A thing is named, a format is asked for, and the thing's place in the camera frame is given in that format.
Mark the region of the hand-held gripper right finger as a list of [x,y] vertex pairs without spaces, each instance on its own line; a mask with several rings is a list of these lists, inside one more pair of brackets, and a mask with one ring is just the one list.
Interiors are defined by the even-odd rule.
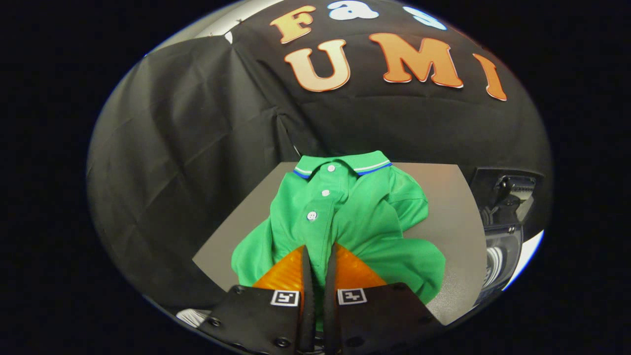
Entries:
[[444,332],[405,283],[386,283],[341,245],[331,248],[323,297],[327,355],[389,355]]

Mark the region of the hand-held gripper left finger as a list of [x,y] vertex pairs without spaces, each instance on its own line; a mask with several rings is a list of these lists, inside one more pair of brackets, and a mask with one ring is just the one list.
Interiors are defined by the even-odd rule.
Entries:
[[300,355],[315,351],[315,320],[309,252],[301,246],[253,286],[230,288],[199,329],[252,355]]

